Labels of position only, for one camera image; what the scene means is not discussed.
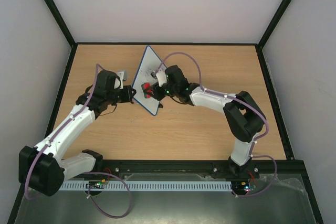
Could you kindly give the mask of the small blue-framed whiteboard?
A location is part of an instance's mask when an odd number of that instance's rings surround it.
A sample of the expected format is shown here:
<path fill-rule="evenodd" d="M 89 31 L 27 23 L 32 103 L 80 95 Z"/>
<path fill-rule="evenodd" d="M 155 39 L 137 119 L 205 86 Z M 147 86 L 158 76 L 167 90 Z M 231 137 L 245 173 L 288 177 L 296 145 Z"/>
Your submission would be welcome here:
<path fill-rule="evenodd" d="M 157 79 L 152 76 L 152 73 L 158 69 L 161 62 L 162 60 L 152 47 L 146 46 L 132 84 L 132 88 L 136 90 L 136 94 L 133 97 L 134 101 L 153 116 L 157 115 L 160 102 L 152 97 L 146 98 L 142 85 L 144 83 L 153 85 L 157 82 Z"/>

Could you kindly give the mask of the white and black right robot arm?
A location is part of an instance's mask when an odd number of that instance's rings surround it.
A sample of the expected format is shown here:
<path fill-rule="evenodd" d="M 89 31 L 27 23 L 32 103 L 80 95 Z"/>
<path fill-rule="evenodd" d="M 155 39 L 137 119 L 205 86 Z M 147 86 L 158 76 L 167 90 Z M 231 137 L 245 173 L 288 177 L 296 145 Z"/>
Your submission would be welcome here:
<path fill-rule="evenodd" d="M 269 131 L 266 117 L 252 96 L 246 91 L 221 93 L 207 89 L 200 83 L 189 82 L 177 65 L 153 72 L 152 77 L 153 83 L 143 80 L 138 84 L 146 99 L 161 101 L 170 97 L 180 104 L 202 106 L 225 115 L 235 137 L 228 169 L 232 176 L 242 177 L 247 172 L 257 140 L 264 136 L 261 131 Z"/>

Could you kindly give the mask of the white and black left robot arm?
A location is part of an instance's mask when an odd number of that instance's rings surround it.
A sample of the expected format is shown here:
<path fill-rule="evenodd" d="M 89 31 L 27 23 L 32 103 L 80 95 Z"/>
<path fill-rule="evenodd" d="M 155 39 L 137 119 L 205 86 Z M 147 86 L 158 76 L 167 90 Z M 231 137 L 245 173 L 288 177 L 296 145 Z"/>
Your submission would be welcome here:
<path fill-rule="evenodd" d="M 108 106 L 132 101 L 136 90 L 124 85 L 126 79 L 126 71 L 96 71 L 93 85 L 78 97 L 67 117 L 34 147 L 22 148 L 18 180 L 24 185 L 27 199 L 33 198 L 29 189 L 52 196 L 63 182 L 83 173 L 102 171 L 103 156 L 95 151 L 84 150 L 67 159 L 64 154 Z"/>

